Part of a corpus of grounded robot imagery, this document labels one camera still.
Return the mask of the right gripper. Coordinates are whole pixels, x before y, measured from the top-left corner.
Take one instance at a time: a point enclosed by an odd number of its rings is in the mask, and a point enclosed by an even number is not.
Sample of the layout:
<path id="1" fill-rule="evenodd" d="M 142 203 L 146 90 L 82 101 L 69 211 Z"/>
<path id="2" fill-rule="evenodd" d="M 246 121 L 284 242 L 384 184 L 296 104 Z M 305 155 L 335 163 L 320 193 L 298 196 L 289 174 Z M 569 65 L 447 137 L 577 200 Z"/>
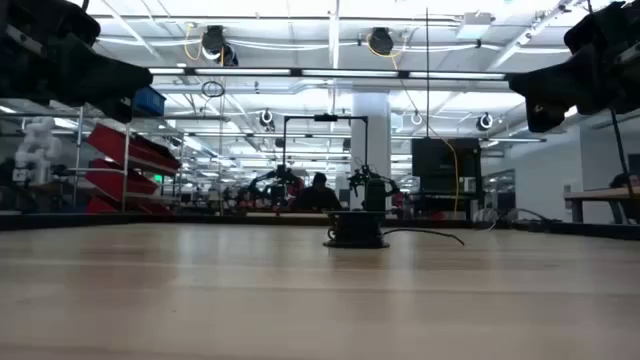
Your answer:
<path id="1" fill-rule="evenodd" d="M 564 36 L 565 62 L 508 77 L 525 98 L 528 130 L 545 133 L 576 107 L 581 114 L 639 108 L 639 3 L 613 1 L 591 12 Z"/>

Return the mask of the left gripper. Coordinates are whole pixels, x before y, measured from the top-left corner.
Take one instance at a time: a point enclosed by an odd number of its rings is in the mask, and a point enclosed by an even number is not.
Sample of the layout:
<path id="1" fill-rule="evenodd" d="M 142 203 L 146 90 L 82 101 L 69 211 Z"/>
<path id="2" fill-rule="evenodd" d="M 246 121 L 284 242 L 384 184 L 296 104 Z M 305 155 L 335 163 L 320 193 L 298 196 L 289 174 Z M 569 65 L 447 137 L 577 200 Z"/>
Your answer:
<path id="1" fill-rule="evenodd" d="M 107 116 L 130 123 L 130 98 L 153 82 L 147 68 L 96 53 L 100 26 L 90 1 L 1 0 L 1 97 L 47 105 L 107 103 Z"/>

